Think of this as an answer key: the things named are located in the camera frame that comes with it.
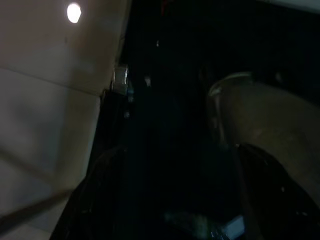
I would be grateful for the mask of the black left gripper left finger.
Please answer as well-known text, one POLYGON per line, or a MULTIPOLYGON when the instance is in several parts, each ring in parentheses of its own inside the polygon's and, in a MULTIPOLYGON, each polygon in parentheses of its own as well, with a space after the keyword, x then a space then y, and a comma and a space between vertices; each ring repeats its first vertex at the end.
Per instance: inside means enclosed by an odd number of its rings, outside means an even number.
POLYGON ((72 191, 51 239, 112 239, 127 153, 127 148, 118 145, 94 161, 85 178, 72 191))

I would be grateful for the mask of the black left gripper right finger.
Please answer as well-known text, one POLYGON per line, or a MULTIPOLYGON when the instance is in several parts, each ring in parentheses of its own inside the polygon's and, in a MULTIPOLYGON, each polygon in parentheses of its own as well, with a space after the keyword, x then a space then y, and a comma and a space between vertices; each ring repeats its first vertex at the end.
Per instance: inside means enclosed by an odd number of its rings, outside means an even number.
POLYGON ((248 200, 266 240, 318 240, 320 209, 275 157, 252 144, 240 144, 248 200))

